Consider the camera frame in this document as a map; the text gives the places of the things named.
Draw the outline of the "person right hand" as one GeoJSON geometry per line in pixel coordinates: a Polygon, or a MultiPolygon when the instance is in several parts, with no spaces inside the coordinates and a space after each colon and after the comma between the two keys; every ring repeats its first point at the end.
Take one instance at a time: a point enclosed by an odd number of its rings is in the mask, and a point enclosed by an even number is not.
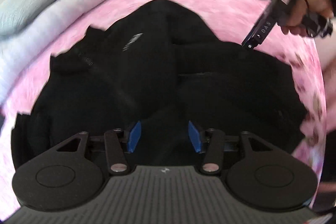
{"type": "Polygon", "coordinates": [[[295,0],[286,25],[281,26],[282,33],[307,37],[306,28],[301,27],[303,16],[306,15],[307,10],[316,12],[325,18],[334,16],[331,0],[295,0]]]}

